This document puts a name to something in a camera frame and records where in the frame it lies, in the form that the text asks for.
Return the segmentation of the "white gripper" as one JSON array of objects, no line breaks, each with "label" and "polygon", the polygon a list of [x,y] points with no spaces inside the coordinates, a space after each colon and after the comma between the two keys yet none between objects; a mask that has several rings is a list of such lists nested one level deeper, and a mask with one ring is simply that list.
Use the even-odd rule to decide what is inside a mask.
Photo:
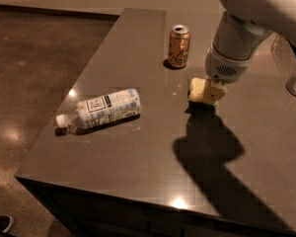
[{"label": "white gripper", "polygon": [[232,45],[212,44],[205,58],[203,103],[215,106],[226,94],[226,84],[239,81],[252,62],[252,56]]}]

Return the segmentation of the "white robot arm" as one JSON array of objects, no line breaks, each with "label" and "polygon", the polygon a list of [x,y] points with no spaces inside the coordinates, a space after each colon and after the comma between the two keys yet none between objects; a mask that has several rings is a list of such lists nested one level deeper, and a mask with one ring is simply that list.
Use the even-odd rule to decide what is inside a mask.
[{"label": "white robot arm", "polygon": [[205,59],[202,102],[216,104],[239,81],[259,45],[277,33],[296,47],[296,0],[220,0],[224,13]]}]

